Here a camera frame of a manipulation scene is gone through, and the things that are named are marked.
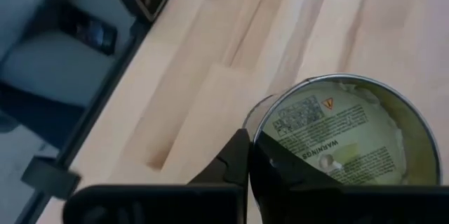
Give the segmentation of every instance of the can label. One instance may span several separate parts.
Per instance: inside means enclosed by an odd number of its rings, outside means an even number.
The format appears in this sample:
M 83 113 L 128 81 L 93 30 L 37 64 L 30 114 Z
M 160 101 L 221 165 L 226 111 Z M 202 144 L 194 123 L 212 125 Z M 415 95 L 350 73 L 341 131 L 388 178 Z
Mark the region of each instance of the can label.
M 341 183 L 405 183 L 401 130 L 370 91 L 355 85 L 306 86 L 274 110 L 263 131 Z

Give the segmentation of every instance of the light wood plank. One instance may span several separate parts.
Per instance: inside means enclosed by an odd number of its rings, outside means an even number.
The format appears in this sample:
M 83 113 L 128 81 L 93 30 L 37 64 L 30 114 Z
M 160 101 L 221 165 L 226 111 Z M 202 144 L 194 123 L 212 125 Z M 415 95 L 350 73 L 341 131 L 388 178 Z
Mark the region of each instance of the light wood plank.
M 189 36 L 128 141 L 126 156 L 155 169 L 162 167 L 210 65 L 220 62 L 238 42 L 232 35 L 241 27 L 235 24 L 242 24 L 241 19 L 249 21 L 248 15 L 254 14 L 255 4 L 241 14 L 249 1 L 259 0 L 204 0 Z
M 295 31 L 304 0 L 282 0 L 269 35 L 262 45 L 261 54 L 251 76 L 253 105 L 268 95 L 269 86 L 276 76 L 288 40 Z
M 282 0 L 261 0 L 248 32 L 232 58 L 232 67 L 248 70 L 254 68 L 281 2 Z
M 164 179 L 189 182 L 226 145 L 246 116 L 248 78 L 242 70 L 210 68 L 163 166 Z
M 304 0 L 295 30 L 289 38 L 279 68 L 270 83 L 268 93 L 279 93 L 294 83 L 302 63 L 304 50 L 320 13 L 323 0 Z
M 121 158 L 104 183 L 113 185 L 159 184 L 163 182 L 160 181 L 160 177 L 159 171 L 155 171 L 145 164 Z
M 309 37 L 296 83 L 341 72 L 354 42 L 363 0 L 324 0 Z

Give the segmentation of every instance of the open can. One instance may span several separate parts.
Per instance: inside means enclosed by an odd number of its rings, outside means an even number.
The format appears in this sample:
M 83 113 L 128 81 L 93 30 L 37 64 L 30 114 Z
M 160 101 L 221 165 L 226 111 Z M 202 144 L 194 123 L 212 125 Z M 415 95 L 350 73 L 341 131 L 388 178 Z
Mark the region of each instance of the open can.
M 259 102 L 243 125 L 344 185 L 439 185 L 434 136 L 417 109 L 367 77 L 306 79 Z

